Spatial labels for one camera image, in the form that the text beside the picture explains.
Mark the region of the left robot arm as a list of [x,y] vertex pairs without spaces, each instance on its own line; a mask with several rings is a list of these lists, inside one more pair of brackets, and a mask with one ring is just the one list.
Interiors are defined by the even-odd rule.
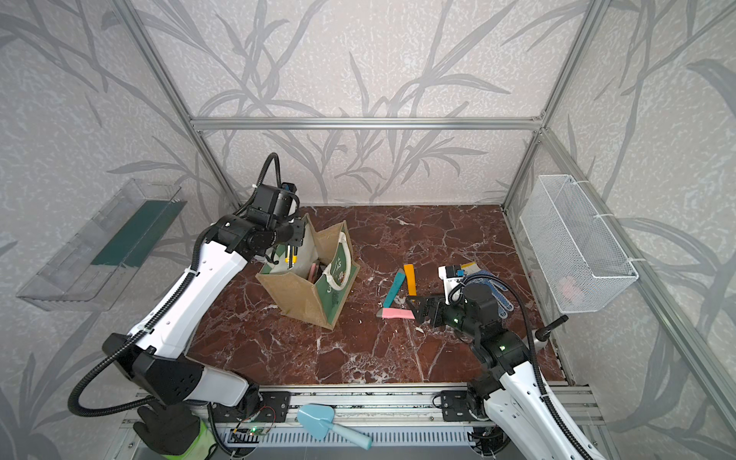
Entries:
[[[245,210],[204,229],[195,240],[189,268],[161,302],[129,333],[114,333],[105,342],[105,359],[73,388],[69,411],[102,417],[153,401],[165,406],[196,401],[249,414],[256,387],[237,374],[190,360],[186,351],[203,316],[246,265],[279,245],[302,245],[305,224],[298,216],[299,205],[294,184],[259,185]],[[149,395],[118,406],[83,406],[84,389],[111,365]]]

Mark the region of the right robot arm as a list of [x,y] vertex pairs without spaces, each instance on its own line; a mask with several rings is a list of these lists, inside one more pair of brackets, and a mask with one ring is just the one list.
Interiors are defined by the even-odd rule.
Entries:
[[484,374],[468,383],[468,416],[493,422],[527,459],[602,459],[549,388],[536,352],[498,315],[498,301],[485,284],[459,285],[443,295],[410,296],[418,323],[451,327],[467,335]]

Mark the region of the pink utility knife crosswise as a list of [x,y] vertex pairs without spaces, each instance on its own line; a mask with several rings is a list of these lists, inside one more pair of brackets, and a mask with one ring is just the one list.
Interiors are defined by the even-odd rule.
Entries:
[[381,308],[377,311],[376,316],[383,319],[415,319],[414,313],[411,310],[393,308]]

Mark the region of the yellow black utility knife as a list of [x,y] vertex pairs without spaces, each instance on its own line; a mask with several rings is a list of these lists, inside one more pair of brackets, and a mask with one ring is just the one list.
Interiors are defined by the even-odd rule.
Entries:
[[288,245],[286,251],[286,261],[288,268],[293,268],[297,263],[298,248],[294,245]]

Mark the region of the teal utility knife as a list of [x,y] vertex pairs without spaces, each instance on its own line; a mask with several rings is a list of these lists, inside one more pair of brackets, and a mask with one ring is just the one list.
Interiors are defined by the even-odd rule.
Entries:
[[389,289],[389,292],[387,293],[383,301],[383,308],[388,309],[392,306],[396,296],[398,295],[399,291],[402,289],[402,286],[404,285],[404,281],[406,281],[406,274],[404,273],[404,270],[401,268],[396,273],[392,286]]

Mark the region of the orange utility knife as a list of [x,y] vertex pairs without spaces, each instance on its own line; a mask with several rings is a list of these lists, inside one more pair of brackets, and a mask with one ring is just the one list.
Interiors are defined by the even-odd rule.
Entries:
[[409,296],[417,295],[416,273],[413,264],[404,265],[404,275],[406,276],[407,293]]

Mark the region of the green Christmas jute pouch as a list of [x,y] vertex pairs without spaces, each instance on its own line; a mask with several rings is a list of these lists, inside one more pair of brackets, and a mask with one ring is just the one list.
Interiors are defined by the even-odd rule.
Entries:
[[[297,263],[288,268],[287,249],[276,249],[276,264],[265,264],[256,278],[281,313],[299,321],[333,330],[347,302],[360,266],[354,257],[346,222],[317,231],[304,216],[305,239]],[[318,262],[320,277],[308,281],[310,266]]]

